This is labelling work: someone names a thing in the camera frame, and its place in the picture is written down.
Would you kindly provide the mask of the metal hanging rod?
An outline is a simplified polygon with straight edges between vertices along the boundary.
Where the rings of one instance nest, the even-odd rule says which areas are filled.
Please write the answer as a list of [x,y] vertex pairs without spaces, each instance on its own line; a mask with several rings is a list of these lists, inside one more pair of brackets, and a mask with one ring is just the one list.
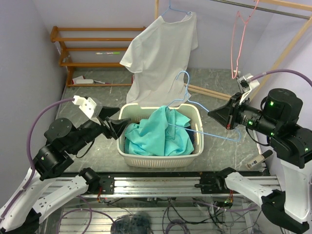
[[[237,6],[237,7],[242,7],[242,8],[254,9],[254,6],[252,6],[252,5],[233,2],[233,1],[229,1],[229,0],[210,0],[210,1],[222,3],[222,4],[227,4],[227,5],[232,5],[232,6]],[[310,19],[310,17],[308,17],[308,16],[284,12],[284,11],[272,10],[272,9],[263,8],[263,7],[256,7],[255,9],[257,11],[262,11],[262,12],[267,12],[267,13],[272,13],[272,14],[277,14],[277,15],[283,15],[283,16],[292,17],[292,18],[298,18],[298,19],[303,19],[303,20],[309,20]]]

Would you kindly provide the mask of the navy blue t shirt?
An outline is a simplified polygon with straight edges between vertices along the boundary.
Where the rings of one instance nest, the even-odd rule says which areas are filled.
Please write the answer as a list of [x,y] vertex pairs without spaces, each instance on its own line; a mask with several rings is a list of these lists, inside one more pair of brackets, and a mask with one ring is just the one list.
[[161,123],[150,123],[146,119],[131,123],[125,130],[125,153],[139,156],[190,155],[194,134],[186,129]]

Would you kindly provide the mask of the white box on rack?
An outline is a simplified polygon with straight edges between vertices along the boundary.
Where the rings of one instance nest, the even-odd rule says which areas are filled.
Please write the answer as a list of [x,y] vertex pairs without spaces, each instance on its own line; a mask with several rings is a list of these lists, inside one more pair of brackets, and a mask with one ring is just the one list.
[[74,85],[95,84],[93,79],[87,79],[84,76],[79,76],[72,79]]

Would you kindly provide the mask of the green white marker pen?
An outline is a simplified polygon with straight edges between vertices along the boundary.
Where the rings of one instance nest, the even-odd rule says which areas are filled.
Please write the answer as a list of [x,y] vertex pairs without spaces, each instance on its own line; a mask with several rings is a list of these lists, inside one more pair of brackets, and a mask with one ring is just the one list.
[[96,55],[120,55],[120,52],[96,52]]

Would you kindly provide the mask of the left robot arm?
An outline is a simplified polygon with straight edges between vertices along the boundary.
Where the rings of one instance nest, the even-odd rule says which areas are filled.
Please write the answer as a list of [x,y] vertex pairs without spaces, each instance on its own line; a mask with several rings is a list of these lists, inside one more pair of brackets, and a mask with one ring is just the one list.
[[69,183],[42,197],[45,190],[73,164],[76,155],[99,135],[118,139],[130,119],[113,120],[118,107],[79,105],[88,121],[75,127],[67,118],[56,119],[45,132],[47,139],[32,160],[32,166],[14,195],[1,208],[2,234],[33,234],[56,209],[84,193],[93,194],[100,187],[99,175],[90,167],[82,169]]

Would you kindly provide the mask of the white t shirt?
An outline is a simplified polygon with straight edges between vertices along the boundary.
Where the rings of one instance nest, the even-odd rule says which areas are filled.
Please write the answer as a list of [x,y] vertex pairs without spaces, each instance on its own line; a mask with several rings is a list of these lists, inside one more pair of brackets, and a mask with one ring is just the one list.
[[190,53],[198,47],[197,17],[190,12],[181,21],[158,17],[130,43],[120,64],[134,74],[127,103],[141,107],[186,102],[184,75]]

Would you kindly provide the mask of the blue hanger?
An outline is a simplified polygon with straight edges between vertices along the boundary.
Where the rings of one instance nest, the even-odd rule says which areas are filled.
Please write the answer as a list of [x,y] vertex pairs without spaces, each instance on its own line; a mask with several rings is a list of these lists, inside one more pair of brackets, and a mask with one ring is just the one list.
[[[189,91],[188,91],[188,87],[189,87],[189,84],[190,84],[190,75],[187,71],[185,70],[182,70],[180,71],[175,80],[178,80],[178,78],[180,77],[181,74],[186,74],[187,76],[187,83],[185,85],[185,94],[183,96],[183,99],[174,99],[172,102],[170,102],[167,107],[169,107],[171,104],[177,102],[177,101],[188,101],[189,103],[192,103],[192,104],[196,104],[196,105],[199,105],[202,109],[204,109],[207,113],[210,112],[210,110],[208,110],[206,107],[204,107],[202,104],[200,104],[199,102],[196,102],[196,101],[191,101],[190,100],[190,95],[189,95]],[[238,139],[233,139],[233,138],[228,138],[228,137],[223,137],[223,136],[218,136],[218,135],[214,135],[214,134],[209,134],[209,133],[205,133],[203,131],[195,131],[195,130],[190,130],[194,133],[199,133],[201,135],[206,135],[206,136],[210,136],[210,137],[216,137],[216,138],[220,138],[220,139],[223,139],[223,140],[229,140],[229,141],[233,141],[233,142],[239,142],[242,138],[241,136],[241,132],[238,130],[238,129],[235,129],[234,131],[238,134]]]
[[168,11],[175,11],[175,12],[185,13],[186,15],[191,14],[191,11],[184,11],[184,10],[179,10],[179,9],[173,8],[171,0],[169,0],[169,2],[168,2],[168,8],[161,14],[161,16],[164,16]]

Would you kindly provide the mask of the blue hanger under white shirt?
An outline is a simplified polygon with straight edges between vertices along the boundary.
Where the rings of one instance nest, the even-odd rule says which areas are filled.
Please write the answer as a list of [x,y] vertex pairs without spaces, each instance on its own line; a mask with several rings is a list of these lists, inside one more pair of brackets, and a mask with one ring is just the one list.
[[168,2],[168,8],[161,14],[161,16],[164,16],[168,11],[175,11],[175,12],[185,13],[186,15],[191,14],[191,11],[184,11],[184,10],[179,10],[179,9],[173,8],[171,0],[169,0],[169,2]]

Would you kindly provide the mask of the pink wire hanger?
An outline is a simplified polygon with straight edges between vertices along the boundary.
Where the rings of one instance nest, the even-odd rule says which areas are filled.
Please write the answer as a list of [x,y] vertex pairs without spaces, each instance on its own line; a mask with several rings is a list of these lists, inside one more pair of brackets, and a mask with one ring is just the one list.
[[[241,15],[240,11],[237,11],[235,19],[234,19],[234,25],[233,25],[233,31],[232,31],[232,37],[231,37],[231,50],[230,50],[230,62],[231,62],[230,65],[231,65],[231,78],[232,79],[235,79],[238,75],[239,61],[240,61],[240,57],[242,53],[242,47],[244,43],[247,25],[259,5],[258,0],[254,0],[254,2],[255,2],[255,5],[252,7],[252,11],[246,18],[244,18]],[[236,36],[235,36],[236,30],[240,22],[243,24],[243,29],[242,29],[242,33],[240,36],[240,40],[236,40]]]

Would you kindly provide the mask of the teal t shirt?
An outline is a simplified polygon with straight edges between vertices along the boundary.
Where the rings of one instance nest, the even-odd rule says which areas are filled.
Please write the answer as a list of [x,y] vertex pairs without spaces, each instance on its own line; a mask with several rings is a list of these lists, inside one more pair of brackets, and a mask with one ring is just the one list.
[[194,151],[190,119],[161,106],[148,119],[125,130],[125,153],[140,156],[182,156]]

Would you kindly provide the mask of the wooden shoe rack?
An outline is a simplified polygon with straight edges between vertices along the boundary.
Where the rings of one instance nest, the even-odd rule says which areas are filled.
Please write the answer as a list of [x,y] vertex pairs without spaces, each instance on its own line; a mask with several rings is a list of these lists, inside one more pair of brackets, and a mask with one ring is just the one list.
[[[142,27],[58,27],[53,26],[50,41],[60,46],[58,64],[67,70],[66,86],[78,68],[121,68],[121,58],[131,41],[146,29]],[[120,52],[120,55],[96,55]]]

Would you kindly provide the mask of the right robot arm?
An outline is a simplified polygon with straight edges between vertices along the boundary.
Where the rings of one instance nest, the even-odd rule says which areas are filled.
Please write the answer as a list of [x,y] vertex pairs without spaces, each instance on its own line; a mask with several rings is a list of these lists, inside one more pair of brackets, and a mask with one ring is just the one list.
[[312,132],[297,124],[302,105],[292,91],[275,88],[264,98],[261,109],[251,107],[241,93],[236,93],[226,105],[208,113],[228,130],[243,125],[265,135],[285,176],[285,190],[280,191],[265,188],[226,168],[223,176],[215,180],[216,189],[244,195],[261,208],[271,223],[296,234],[306,232],[312,218]]

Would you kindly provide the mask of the red white pen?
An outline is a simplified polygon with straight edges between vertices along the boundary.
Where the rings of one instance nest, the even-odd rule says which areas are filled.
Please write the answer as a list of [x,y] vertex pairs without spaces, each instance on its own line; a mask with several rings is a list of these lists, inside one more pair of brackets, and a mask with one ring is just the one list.
[[111,83],[107,83],[107,82],[103,82],[103,81],[99,81],[99,80],[94,80],[94,82],[99,83],[99,84],[111,85]]

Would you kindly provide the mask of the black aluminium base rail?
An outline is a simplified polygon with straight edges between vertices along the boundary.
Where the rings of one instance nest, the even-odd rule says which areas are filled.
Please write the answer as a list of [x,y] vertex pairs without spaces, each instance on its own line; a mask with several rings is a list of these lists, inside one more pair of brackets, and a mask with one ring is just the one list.
[[217,172],[98,173],[105,197],[229,194]]

